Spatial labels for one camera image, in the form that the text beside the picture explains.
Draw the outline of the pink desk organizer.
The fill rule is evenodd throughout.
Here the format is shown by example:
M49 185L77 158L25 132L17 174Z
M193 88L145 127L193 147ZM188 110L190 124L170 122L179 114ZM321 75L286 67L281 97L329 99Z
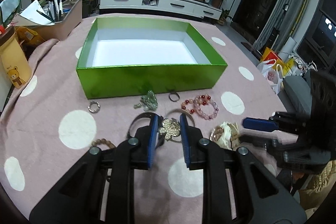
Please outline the pink desk organizer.
M66 0L63 2L63 20L56 22L53 26L33 27L43 39L59 39L64 40L82 21L83 0Z

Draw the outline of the pearl flower brooch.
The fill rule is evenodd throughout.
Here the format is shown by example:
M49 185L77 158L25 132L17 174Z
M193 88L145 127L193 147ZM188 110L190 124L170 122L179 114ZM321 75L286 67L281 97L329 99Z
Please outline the pearl flower brooch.
M162 121L162 126L158 129L158 133L167 141L170 141L175 137L179 137L181 134L179 121L174 118L164 119Z

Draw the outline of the white paper sheet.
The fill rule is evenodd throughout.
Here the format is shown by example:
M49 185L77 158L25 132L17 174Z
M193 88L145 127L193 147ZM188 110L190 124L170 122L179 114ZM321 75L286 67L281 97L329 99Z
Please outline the white paper sheet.
M54 22L44 12L38 0L34 0L26 9L19 14L26 26L51 26Z

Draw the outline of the white TV cabinet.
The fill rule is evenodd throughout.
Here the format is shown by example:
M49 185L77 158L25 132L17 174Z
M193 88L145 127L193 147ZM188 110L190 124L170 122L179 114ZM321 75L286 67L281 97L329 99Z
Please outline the white TV cabinet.
M100 10L131 9L169 12L195 18L218 20L222 11L196 0L98 0Z

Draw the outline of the cream shell ornament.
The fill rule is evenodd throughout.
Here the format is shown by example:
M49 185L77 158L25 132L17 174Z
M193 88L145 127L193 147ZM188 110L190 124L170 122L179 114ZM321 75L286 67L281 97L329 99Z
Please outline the cream shell ornament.
M239 136L237 123L223 122L213 128L210 133L210 140L221 148L235 151L240 145Z

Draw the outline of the black wristwatch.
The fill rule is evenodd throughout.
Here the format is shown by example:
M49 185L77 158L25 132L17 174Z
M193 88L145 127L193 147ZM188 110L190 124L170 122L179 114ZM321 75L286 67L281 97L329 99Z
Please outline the black wristwatch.
M152 113L152 112L141 113L141 114L139 114L138 116L136 116L136 117L134 118L134 120L131 122L131 124L130 124L130 126L129 126L129 128L128 128L128 131L127 131L126 138L127 138L127 139L132 138L132 136L131 136L131 129L132 129L132 127L135 125L135 123L136 123L138 120L140 120L140 119L153 119L155 116L158 117L158 125L161 126L161 125L162 125L162 122L163 122L163 116L157 115L157 114ZM163 137L163 136L159 136L159 137L158 137L158 143L157 143L157 145L155 146L155 148L157 149L157 148L163 146L163 145L164 145L164 142L165 142L165 141L164 141L164 137Z

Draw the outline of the green cardboard box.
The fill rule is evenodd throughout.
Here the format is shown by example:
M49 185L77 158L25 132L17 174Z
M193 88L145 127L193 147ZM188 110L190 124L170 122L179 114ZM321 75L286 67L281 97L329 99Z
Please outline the green cardboard box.
M210 89L227 63L202 26L162 18L96 18L76 72L88 99Z

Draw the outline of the green jade pendant keychain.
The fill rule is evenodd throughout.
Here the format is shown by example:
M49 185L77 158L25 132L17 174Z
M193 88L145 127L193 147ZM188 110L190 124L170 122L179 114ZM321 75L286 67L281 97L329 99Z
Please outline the green jade pendant keychain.
M134 109L142 108L144 111L155 111L158 108L157 97L152 90L142 95L140 101L133 106Z

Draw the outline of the yellow bear cup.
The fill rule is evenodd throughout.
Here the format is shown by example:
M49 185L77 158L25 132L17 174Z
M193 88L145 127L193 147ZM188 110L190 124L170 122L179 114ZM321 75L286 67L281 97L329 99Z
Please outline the yellow bear cup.
M13 26L1 34L1 62L16 89L22 88L30 80L32 69L19 45Z

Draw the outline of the yellow shopping bag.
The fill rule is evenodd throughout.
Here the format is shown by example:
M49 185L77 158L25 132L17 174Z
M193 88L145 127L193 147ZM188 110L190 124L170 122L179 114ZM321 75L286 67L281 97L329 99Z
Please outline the yellow shopping bag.
M284 76L291 75L291 67L294 64L292 59L284 61L276 52L268 47L266 47L260 61L266 61L267 63L273 64L273 69L276 69L277 64L281 65Z

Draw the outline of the pink polka dot tablecloth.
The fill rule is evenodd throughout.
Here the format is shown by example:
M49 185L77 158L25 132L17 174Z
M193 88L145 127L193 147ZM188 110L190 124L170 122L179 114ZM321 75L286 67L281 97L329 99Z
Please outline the pink polka dot tablecloth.
M148 123L135 121L137 97L100 99L100 111L89 112L76 65L92 23L92 18L84 19L67 39L49 40L34 50L29 59L32 79L24 89L13 91L1 115L1 184L24 217L93 140L119 144L130 124ZM222 122L269 118L285 110L231 36L210 24L193 25L227 63L220 80L207 91L219 106L218 117L213 121L195 117L203 135ZM179 143L165 143L157 149L151 170L135 172L135 221L201 223L202 179L201 171L186 168Z

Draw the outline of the grey curtain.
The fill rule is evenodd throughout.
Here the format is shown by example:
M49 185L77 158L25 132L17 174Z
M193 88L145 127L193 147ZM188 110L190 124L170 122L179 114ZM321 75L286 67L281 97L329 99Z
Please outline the grey curtain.
M319 4L319 0L277 0L261 34L253 43L264 53L266 47L279 52L289 37L301 42Z

